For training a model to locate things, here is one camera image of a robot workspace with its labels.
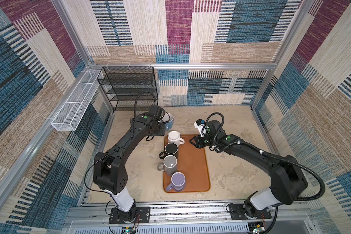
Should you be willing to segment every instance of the brown tray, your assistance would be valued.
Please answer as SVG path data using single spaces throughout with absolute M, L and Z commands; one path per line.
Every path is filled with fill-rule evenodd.
M 178 148 L 178 171 L 186 177 L 186 187 L 181 192 L 206 192 L 211 188 L 206 152 L 193 146 L 189 140 L 196 135 L 181 135 L 185 140 Z M 164 146 L 168 143 L 165 137 Z M 171 176 L 164 172 L 164 191 L 170 184 Z

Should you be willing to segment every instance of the black mesh shelf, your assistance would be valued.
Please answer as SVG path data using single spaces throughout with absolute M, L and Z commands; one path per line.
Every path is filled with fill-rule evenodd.
M 133 110 L 138 94 L 148 91 L 154 94 L 156 104 L 158 94 L 153 67 L 103 67 L 103 76 L 98 79 L 100 86 L 114 110 Z M 153 97 L 142 94 L 137 103 L 137 110 L 148 110 L 153 104 Z

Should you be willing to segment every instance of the white mesh basket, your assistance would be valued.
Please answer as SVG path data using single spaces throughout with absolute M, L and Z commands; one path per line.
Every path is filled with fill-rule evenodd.
M 103 76 L 100 70 L 88 70 L 83 75 L 52 121 L 52 126 L 57 131 L 75 131 L 77 129 L 92 97 L 99 87 L 98 76 Z

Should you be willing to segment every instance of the stone-patterned countertop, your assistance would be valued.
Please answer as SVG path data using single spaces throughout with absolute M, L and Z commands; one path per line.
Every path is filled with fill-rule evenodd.
M 174 115 L 171 130 L 181 134 L 198 134 L 193 123 L 206 119 L 213 112 L 220 112 L 225 117 L 223 129 L 227 134 L 234 134 L 257 147 L 268 151 L 267 145 L 248 106 L 204 106 L 204 107 L 164 107 Z M 109 133 L 104 151 L 111 148 L 130 128 L 133 111 L 116 111 L 112 129 Z M 221 121 L 215 115 L 211 119 Z M 129 179 L 126 187 L 136 201 L 186 201 L 186 200 L 220 200 L 246 199 L 255 191 L 270 186 L 270 177 L 256 166 L 241 158 L 225 152 L 211 152 L 207 148 L 206 157 L 211 188 L 207 192 L 166 193 L 163 189 L 163 172 L 157 171 L 162 162 L 159 153 L 164 150 L 164 137 L 154 137 L 152 141 L 145 138 L 138 144 L 126 162 Z M 93 184 L 92 189 L 99 190 Z M 102 192 L 91 191 L 89 203 L 104 203 L 111 198 Z

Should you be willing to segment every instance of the gray mug handle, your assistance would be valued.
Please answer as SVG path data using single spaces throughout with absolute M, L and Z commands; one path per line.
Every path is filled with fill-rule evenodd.
M 164 171 L 165 170 L 164 163 L 160 163 L 159 165 L 157 165 L 157 170 L 158 171 Z
M 170 183 L 166 188 L 165 191 L 169 192 L 173 188 L 173 184 Z

